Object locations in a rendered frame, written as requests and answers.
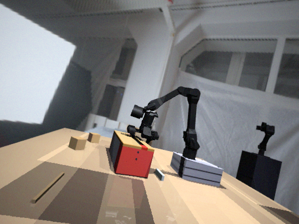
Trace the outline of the tan cardboard cube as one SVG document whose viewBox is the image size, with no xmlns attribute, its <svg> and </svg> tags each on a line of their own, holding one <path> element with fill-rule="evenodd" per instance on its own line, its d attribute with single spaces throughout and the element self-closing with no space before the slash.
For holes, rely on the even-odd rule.
<svg viewBox="0 0 299 224">
<path fill-rule="evenodd" d="M 71 136 L 69 146 L 74 150 L 83 150 L 86 144 L 86 140 L 80 136 Z"/>
</svg>

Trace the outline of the long olive-tan square bar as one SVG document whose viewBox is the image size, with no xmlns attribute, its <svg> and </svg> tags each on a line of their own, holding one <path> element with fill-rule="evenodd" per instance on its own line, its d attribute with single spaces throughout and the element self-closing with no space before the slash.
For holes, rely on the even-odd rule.
<svg viewBox="0 0 299 224">
<path fill-rule="evenodd" d="M 36 203 L 62 176 L 64 172 L 60 173 L 56 179 L 54 179 L 50 184 L 48 184 L 40 193 L 38 193 L 33 199 L 31 203 Z"/>
</svg>

